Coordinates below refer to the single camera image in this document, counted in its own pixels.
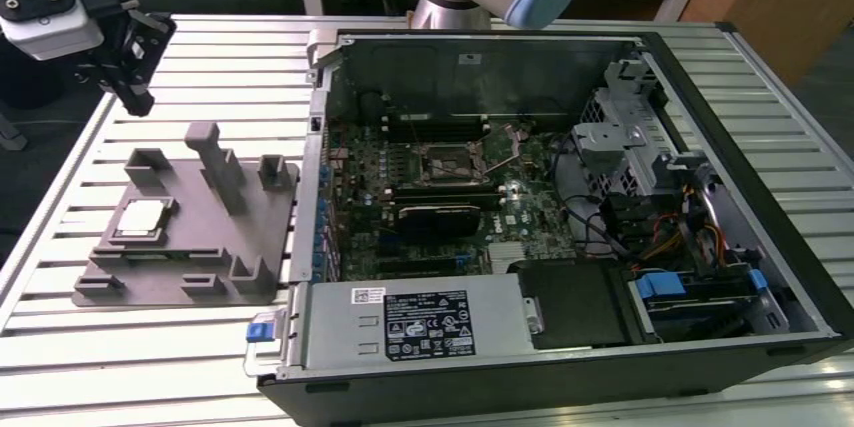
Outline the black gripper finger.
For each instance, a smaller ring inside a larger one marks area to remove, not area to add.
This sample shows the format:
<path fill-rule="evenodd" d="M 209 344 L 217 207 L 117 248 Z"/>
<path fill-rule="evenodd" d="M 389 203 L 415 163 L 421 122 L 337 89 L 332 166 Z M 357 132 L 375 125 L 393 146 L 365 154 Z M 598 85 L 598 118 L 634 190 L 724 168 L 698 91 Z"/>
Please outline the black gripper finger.
<path fill-rule="evenodd" d="M 176 32 L 176 23 L 171 13 L 133 10 L 129 26 L 131 67 L 139 78 L 151 78 Z"/>
<path fill-rule="evenodd" d="M 145 117 L 153 107 L 155 98 L 141 74 L 119 65 L 103 64 L 99 69 L 99 84 L 103 90 L 117 96 L 131 116 Z"/>

